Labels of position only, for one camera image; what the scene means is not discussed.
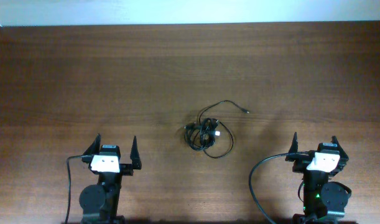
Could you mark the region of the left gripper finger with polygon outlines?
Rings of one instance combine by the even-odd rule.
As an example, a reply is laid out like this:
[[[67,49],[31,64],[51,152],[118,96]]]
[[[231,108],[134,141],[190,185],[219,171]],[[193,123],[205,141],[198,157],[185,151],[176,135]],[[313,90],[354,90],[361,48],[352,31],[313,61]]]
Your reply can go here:
[[[88,147],[88,149],[83,153],[84,156],[91,156],[98,154],[100,151],[101,144],[101,134],[98,133],[93,143]]]
[[[131,153],[130,153],[130,160],[132,161],[132,168],[134,170],[141,170],[142,169],[142,162],[139,155],[139,151],[137,148],[137,137],[134,136],[132,147],[131,147]]]

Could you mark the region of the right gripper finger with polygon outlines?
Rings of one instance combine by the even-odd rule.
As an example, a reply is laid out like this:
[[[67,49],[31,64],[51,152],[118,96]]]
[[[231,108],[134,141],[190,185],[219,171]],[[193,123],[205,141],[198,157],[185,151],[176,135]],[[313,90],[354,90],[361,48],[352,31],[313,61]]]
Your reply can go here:
[[[298,144],[298,137],[297,137],[297,132],[294,133],[293,139],[292,139],[292,144],[289,149],[290,154],[294,154],[298,152],[299,144]]]
[[[336,144],[337,150],[340,154],[340,161],[347,162],[349,160],[349,157],[348,157],[347,153],[343,150],[343,148],[340,146],[340,143],[338,142],[337,137],[332,136],[331,138],[332,138],[331,142],[333,144]]]

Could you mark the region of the black cable white plug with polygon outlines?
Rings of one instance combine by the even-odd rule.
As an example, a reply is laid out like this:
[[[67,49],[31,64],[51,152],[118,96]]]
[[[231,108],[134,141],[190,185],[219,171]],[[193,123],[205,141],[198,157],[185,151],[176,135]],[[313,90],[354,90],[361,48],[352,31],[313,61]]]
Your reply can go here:
[[[229,149],[219,156],[212,156],[207,153],[207,150],[215,145],[216,137],[220,136],[221,133],[217,131],[217,127],[221,125],[224,127],[225,131],[229,134],[230,147]],[[183,139],[186,144],[194,151],[203,152],[206,156],[212,159],[220,159],[226,157],[234,149],[234,136],[229,128],[219,120],[215,118],[205,118],[203,121],[198,121],[198,123],[188,124],[184,127]]]

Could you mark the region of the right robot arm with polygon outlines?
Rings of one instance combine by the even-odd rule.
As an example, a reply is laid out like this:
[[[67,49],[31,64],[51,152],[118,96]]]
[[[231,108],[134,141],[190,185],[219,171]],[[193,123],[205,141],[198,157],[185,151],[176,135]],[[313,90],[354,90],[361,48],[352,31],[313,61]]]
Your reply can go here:
[[[293,163],[293,172],[303,175],[298,196],[303,201],[304,213],[295,214],[292,223],[338,223],[345,216],[352,191],[346,185],[330,180],[349,160],[336,136],[331,142],[320,143],[315,151],[300,152],[294,134],[285,160]]]

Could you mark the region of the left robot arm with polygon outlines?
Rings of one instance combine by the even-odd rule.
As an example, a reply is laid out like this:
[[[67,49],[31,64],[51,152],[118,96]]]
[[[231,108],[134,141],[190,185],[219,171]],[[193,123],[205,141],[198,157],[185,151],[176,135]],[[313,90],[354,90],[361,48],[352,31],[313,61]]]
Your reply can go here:
[[[121,152],[117,145],[101,144],[97,135],[91,146],[83,153],[81,160],[88,164],[89,170],[98,176],[96,184],[85,187],[79,197],[83,209],[82,223],[125,223],[118,215],[119,195],[122,178],[132,176],[135,170],[142,169],[137,148],[137,138],[133,138],[130,163],[121,163]]]

